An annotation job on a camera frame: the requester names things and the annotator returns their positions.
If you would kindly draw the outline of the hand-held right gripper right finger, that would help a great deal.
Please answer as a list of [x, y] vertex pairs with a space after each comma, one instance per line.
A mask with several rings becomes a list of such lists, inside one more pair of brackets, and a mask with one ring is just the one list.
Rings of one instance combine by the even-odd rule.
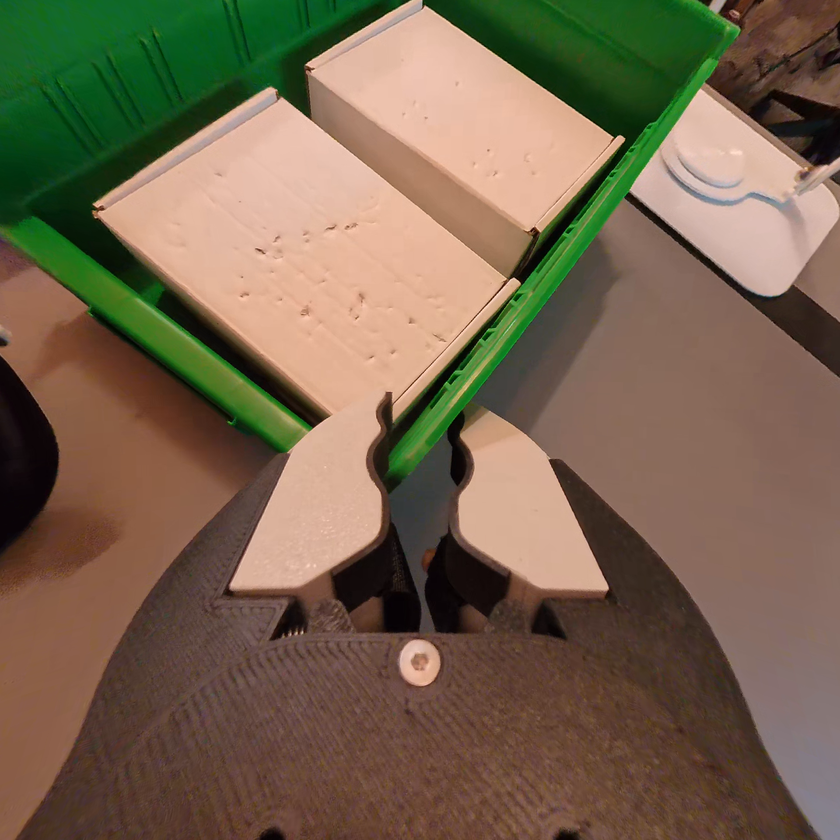
[[483, 406], [451, 437], [448, 584], [463, 617], [501, 603], [535, 617], [545, 601], [599, 603], [610, 591], [550, 457]]

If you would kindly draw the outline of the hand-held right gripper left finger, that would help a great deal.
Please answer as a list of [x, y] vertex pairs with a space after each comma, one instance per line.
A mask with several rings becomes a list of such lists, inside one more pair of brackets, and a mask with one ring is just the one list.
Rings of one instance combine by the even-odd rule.
[[382, 471], [392, 394], [371, 392], [324, 419], [288, 453], [228, 583], [232, 595], [289, 596], [348, 613], [391, 578], [391, 510]]

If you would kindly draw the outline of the white cardboard mailer box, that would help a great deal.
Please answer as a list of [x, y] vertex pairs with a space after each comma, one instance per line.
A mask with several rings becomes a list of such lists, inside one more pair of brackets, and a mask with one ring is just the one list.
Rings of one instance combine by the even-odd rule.
[[507, 278], [625, 142], [423, 2], [306, 75], [312, 120]]
[[269, 87], [94, 203], [195, 314], [320, 417], [407, 414], [519, 289]]

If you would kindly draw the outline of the green plastic bin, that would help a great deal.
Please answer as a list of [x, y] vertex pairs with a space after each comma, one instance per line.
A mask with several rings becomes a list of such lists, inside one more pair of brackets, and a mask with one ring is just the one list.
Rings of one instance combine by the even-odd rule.
[[[402, 2], [2, 2], [2, 239], [235, 427], [286, 452], [310, 425], [93, 217], [113, 187]], [[445, 435], [740, 36], [691, 1], [424, 2], [625, 143], [537, 246], [521, 288], [400, 422], [394, 489]]]

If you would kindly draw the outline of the grey desk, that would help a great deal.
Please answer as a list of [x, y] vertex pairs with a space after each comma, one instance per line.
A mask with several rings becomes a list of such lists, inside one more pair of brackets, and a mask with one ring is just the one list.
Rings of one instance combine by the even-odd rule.
[[[563, 459], [669, 564], [764, 744], [838, 838], [835, 229], [796, 296], [743, 297], [632, 198], [480, 405]], [[113, 649], [201, 527], [268, 463], [2, 242], [4, 357], [56, 432], [42, 515], [2, 558], [2, 838], [65, 762]]]

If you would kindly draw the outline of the black wrist rest pad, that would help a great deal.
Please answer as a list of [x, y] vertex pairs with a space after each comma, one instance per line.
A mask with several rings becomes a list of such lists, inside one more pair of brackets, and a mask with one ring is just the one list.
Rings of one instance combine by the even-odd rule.
[[59, 447], [47, 416], [1, 360], [1, 551], [42, 512], [54, 489]]

